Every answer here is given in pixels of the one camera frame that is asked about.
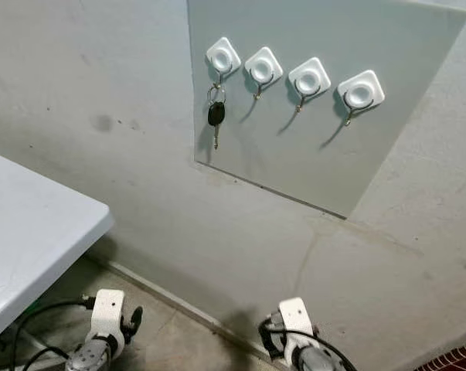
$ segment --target concrete wall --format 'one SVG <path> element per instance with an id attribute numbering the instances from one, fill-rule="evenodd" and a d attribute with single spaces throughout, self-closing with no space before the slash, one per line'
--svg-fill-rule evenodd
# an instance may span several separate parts
<path id="1" fill-rule="evenodd" d="M 185 0 L 0 0 L 0 154 L 110 205 L 98 254 L 243 335 L 293 295 L 360 369 L 466 333 L 466 27 L 345 222 L 193 162 Z"/>

